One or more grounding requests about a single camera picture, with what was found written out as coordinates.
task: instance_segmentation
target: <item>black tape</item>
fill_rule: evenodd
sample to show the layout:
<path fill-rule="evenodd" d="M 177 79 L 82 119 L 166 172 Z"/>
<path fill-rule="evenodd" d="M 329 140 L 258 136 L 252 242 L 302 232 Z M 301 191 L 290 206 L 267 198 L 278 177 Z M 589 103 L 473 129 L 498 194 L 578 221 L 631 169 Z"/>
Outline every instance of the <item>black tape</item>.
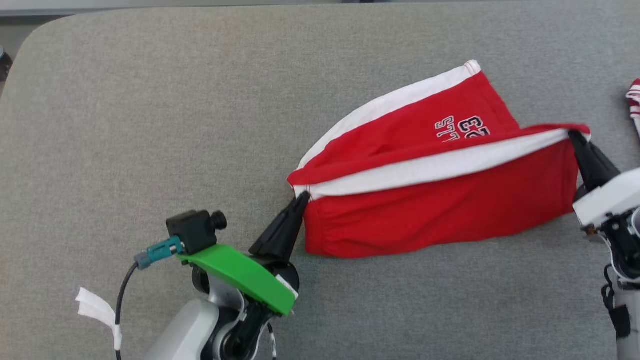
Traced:
<path fill-rule="evenodd" d="M 626 338 L 631 334 L 631 317 L 626 305 L 609 310 L 609 316 L 613 327 L 616 329 L 616 340 Z"/>

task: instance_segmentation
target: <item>gray fabric surface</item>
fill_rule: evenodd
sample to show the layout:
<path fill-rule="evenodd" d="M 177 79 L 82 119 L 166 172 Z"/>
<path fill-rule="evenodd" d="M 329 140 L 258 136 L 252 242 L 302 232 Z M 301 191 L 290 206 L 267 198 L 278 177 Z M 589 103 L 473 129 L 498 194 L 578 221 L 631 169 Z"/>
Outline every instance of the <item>gray fabric surface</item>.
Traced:
<path fill-rule="evenodd" d="M 76 315 L 115 305 L 164 220 L 222 209 L 247 249 L 336 121 L 477 59 L 523 125 L 585 122 L 640 166 L 623 100 L 640 76 L 633 1 L 124 10 L 56 20 L 24 43 L 0 99 L 0 359 L 111 359 Z M 518 236 L 358 260 L 294 253 L 282 359 L 613 359 L 603 245 L 573 215 Z M 133 276 L 125 359 L 198 296 L 177 260 Z M 259 359 L 267 359 L 267 343 Z"/>

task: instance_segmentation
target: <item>green bracket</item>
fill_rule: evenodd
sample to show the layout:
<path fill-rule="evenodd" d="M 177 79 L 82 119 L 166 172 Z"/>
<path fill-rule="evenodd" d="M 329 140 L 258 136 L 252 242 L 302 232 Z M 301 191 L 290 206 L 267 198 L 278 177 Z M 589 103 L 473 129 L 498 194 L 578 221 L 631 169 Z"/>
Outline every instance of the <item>green bracket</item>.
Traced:
<path fill-rule="evenodd" d="M 278 314 L 288 315 L 296 302 L 295 295 L 262 265 L 228 245 L 213 245 L 193 255 L 178 255 L 178 258 L 267 304 Z"/>

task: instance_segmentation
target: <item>teal connector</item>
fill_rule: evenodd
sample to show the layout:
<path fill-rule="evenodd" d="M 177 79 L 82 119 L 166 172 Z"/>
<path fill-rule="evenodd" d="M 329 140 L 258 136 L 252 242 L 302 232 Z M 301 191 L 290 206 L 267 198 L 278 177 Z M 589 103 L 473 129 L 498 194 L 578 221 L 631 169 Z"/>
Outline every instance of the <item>teal connector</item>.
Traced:
<path fill-rule="evenodd" d="M 168 240 L 148 247 L 146 252 L 136 255 L 135 260 L 139 269 L 144 270 L 157 261 L 170 258 L 176 254 L 182 254 L 182 252 L 184 252 L 184 247 L 182 247 L 180 238 L 172 236 Z"/>

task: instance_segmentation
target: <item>red and white clothing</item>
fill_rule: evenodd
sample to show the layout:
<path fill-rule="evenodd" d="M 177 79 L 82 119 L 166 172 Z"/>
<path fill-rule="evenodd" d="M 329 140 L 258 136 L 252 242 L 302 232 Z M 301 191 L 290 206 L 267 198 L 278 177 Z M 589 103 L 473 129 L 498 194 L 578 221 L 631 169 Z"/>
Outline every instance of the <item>red and white clothing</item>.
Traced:
<path fill-rule="evenodd" d="M 308 252 L 342 258 L 516 234 L 572 211 L 567 130 L 520 129 L 474 60 L 338 122 L 288 182 L 311 193 Z"/>

